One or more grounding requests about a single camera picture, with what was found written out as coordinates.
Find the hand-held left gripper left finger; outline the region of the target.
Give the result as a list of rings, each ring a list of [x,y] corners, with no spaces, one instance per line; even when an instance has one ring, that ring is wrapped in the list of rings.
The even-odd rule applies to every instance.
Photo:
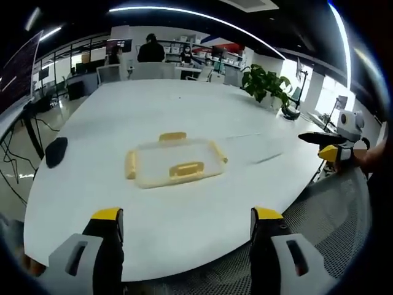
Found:
[[[112,207],[94,213],[81,234],[60,245],[48,270],[57,281],[121,281],[123,261],[123,210]]]

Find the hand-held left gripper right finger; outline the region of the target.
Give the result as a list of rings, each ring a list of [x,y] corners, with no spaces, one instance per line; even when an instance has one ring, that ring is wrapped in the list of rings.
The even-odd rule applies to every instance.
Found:
[[[252,280],[330,280],[320,252],[274,210],[251,208],[250,243]]]

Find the person's left hand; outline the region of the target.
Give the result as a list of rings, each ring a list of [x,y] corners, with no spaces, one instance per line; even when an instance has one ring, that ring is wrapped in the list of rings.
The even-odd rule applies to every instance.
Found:
[[[34,259],[31,259],[25,254],[23,254],[21,257],[21,263],[23,268],[34,277],[41,276],[46,270],[45,265],[35,261]]]

